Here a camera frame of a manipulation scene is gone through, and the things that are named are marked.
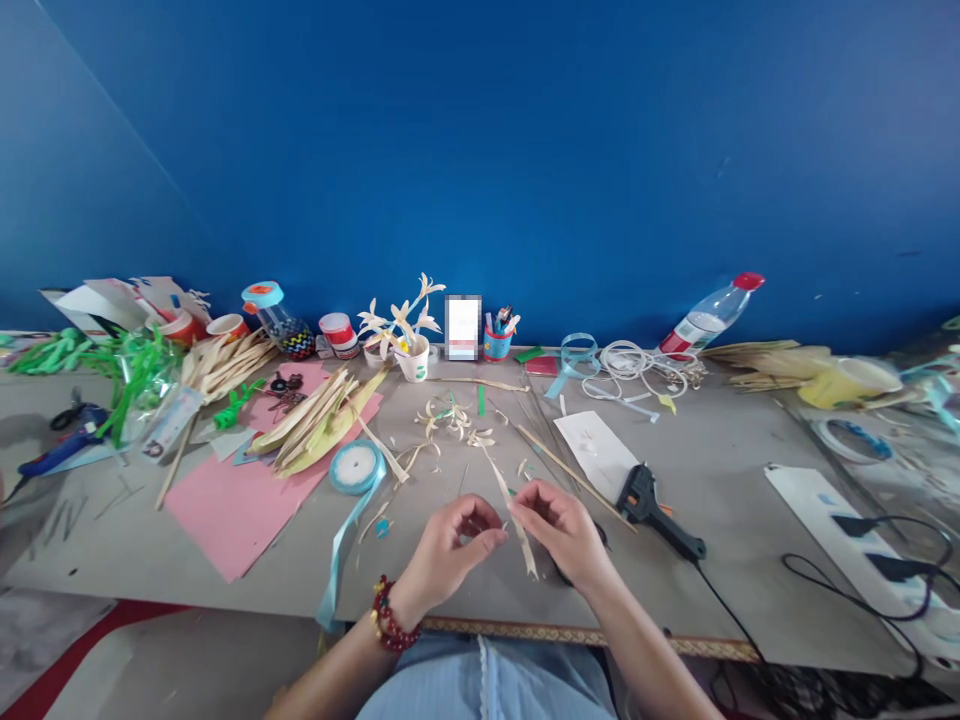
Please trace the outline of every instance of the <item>bracelet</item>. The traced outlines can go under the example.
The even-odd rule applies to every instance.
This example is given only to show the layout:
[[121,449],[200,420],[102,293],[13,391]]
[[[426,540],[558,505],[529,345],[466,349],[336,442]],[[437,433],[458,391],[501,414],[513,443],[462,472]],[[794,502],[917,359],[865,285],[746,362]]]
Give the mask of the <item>bracelet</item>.
[[[373,586],[377,593],[373,598],[373,609],[370,611],[370,620],[373,622],[373,629],[377,632],[377,640],[387,650],[395,653],[402,653],[409,650],[413,644],[420,639],[420,630],[423,623],[417,625],[411,632],[404,632],[397,621],[393,618],[393,608],[390,607],[390,590],[393,588],[392,581],[387,582],[387,576],[381,575],[380,582]],[[387,623],[386,630],[381,627],[381,621]]]

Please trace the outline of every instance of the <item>gray table surface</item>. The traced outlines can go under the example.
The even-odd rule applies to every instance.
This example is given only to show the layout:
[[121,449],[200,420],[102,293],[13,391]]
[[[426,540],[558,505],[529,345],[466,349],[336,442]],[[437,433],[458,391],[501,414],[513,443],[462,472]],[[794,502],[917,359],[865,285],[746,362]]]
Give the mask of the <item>gray table surface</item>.
[[[326,361],[332,370],[338,361]],[[352,361],[361,379],[372,375],[363,361]],[[431,367],[431,377],[481,377],[521,384],[519,366],[451,363]],[[673,506],[675,518],[708,544],[702,567],[726,602],[741,618],[771,662],[865,672],[905,674],[908,657],[878,621],[849,603],[810,585],[780,565],[785,552],[804,555],[823,567],[837,584],[851,591],[763,474],[767,463],[812,467],[840,485],[830,465],[801,429],[768,395],[736,395],[722,386],[719,372],[702,389],[688,392],[679,414],[663,415],[657,424],[614,403],[591,400],[578,383],[564,393],[568,413],[596,410],[600,417],[658,478],[660,501]],[[550,380],[533,378],[538,393]],[[48,448],[55,435],[46,424],[68,402],[79,385],[84,398],[108,403],[110,387],[85,374],[46,378],[0,379],[0,469],[8,481],[16,467]],[[385,395],[373,431],[388,445],[404,449],[420,442],[423,428],[414,423],[418,410],[434,395],[453,392],[476,412],[473,383],[406,383],[391,372],[380,391]],[[511,420],[529,422],[518,403],[532,411],[532,397],[487,388],[492,400]],[[559,408],[541,397],[549,418]],[[645,401],[653,408],[650,400]],[[487,404],[487,416],[474,415],[478,427],[492,427],[497,444],[491,455],[514,489],[520,461],[535,475],[552,479],[550,464],[505,426]],[[397,493],[387,516],[394,521],[387,538],[371,532],[356,545],[355,531],[346,536],[337,616],[353,620],[369,607],[371,587],[380,573],[396,577],[419,540],[426,519],[459,492],[485,497],[504,519],[509,517],[496,479],[483,453],[440,436],[441,458],[421,453],[411,479]],[[183,478],[211,450],[194,446],[185,453]],[[167,512],[153,504],[166,475],[131,458],[120,469],[112,460],[37,481],[24,491],[27,502],[0,513],[0,580],[6,585],[88,595],[153,600],[199,607],[312,617],[330,572],[334,534],[356,498],[321,483],[247,575],[226,583]],[[464,469],[469,469],[464,478]],[[554,468],[561,483],[566,477]],[[127,484],[143,490],[101,514]],[[384,483],[361,526],[389,497],[393,483]],[[683,562],[653,531],[631,533],[589,496],[583,499],[594,519],[607,531],[612,559],[627,585],[657,623],[676,636],[743,639],[742,633],[714,599],[695,568]],[[49,528],[64,501],[75,508],[65,540],[64,519],[51,537]],[[474,571],[460,590],[434,615],[474,620],[595,628],[583,599],[563,585],[546,551],[536,542],[539,582],[525,576],[516,538]]]

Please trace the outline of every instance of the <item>blue wall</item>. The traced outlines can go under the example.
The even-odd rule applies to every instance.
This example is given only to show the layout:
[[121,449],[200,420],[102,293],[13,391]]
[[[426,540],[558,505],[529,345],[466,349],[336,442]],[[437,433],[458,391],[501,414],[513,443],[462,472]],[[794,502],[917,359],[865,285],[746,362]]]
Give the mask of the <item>blue wall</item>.
[[273,278],[315,318],[422,269],[512,302],[524,342],[656,342],[741,270],[768,285],[730,341],[882,351],[960,307],[960,3],[4,15],[29,33],[0,30],[0,236],[30,252],[0,325],[51,321],[37,287],[143,273],[222,310]]

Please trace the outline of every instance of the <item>orange cup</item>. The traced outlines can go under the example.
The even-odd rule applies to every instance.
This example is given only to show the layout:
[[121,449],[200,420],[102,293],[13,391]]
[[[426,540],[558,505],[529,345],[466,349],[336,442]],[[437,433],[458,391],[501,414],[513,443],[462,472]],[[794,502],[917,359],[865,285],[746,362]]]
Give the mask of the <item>orange cup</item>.
[[247,323],[244,321],[242,315],[234,314],[218,317],[207,325],[207,332],[210,333],[212,337],[229,335],[230,337],[227,339],[227,345],[229,345],[249,335],[250,328],[247,327]]
[[183,308],[177,310],[176,313],[176,320],[159,326],[161,335],[180,343],[184,347],[190,347],[197,340],[203,340],[207,337],[203,325],[193,315]]

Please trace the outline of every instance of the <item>white string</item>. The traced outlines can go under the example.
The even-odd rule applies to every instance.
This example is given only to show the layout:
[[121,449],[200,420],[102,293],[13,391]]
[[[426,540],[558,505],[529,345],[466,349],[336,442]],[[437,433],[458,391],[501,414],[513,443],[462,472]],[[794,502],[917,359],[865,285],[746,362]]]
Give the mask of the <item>white string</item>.
[[[634,402],[635,400],[642,400],[650,395],[657,395],[659,397],[668,397],[673,400],[677,399],[687,391],[687,378],[683,373],[679,372],[677,368],[673,365],[669,365],[663,362],[663,359],[671,359],[676,355],[683,353],[650,353],[641,348],[636,343],[630,342],[629,340],[616,340],[600,351],[600,366],[602,373],[606,373],[610,377],[593,377],[593,378],[584,378],[580,382],[580,386],[583,388],[583,392],[587,397],[593,398],[594,400],[620,400],[624,402]],[[666,371],[669,377],[679,377],[682,386],[680,390],[674,394],[663,393],[657,390],[654,390],[650,387],[650,383],[647,381],[646,372],[654,368],[659,368]],[[625,398],[623,397],[623,389],[620,387],[621,380],[636,380],[640,378],[643,381],[643,384],[646,386],[649,392],[641,393],[640,395],[634,395],[633,397]],[[591,388],[588,383],[591,382],[612,382],[617,386],[616,395],[601,395],[599,394],[599,389],[591,392]]]

